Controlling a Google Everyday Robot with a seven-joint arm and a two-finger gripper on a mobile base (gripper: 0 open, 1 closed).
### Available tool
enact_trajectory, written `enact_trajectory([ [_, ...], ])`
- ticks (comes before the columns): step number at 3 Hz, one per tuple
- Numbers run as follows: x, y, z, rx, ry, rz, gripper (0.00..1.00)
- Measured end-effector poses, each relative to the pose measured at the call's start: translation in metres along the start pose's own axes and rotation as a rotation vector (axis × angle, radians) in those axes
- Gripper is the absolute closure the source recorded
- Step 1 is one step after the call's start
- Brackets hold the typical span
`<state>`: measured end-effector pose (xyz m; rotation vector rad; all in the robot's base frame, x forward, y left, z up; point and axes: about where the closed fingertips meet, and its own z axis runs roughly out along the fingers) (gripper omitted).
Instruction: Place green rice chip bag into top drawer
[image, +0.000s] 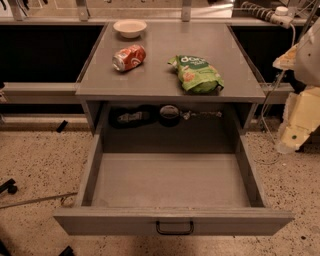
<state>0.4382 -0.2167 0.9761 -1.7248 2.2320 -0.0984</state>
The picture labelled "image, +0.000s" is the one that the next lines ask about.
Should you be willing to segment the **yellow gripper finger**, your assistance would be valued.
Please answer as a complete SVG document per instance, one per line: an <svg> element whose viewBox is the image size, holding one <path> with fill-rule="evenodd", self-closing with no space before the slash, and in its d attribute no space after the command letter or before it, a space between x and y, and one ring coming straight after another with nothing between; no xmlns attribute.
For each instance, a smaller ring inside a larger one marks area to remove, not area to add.
<svg viewBox="0 0 320 256"><path fill-rule="evenodd" d="M298 150L320 126L320 88L307 87L299 94L290 93L278 130L276 150L282 154Z"/></svg>
<svg viewBox="0 0 320 256"><path fill-rule="evenodd" d="M272 66L280 70L293 70L296 63L297 48L297 44L292 46L288 51L276 58Z"/></svg>

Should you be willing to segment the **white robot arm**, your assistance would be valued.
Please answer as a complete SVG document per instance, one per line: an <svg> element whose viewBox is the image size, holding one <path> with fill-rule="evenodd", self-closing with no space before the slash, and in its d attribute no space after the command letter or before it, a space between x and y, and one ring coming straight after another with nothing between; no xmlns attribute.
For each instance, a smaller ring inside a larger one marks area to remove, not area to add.
<svg viewBox="0 0 320 256"><path fill-rule="evenodd" d="M273 66L292 70L306 85L299 94L290 93L285 103L276 149L287 154L298 150L320 126L320 18Z"/></svg>

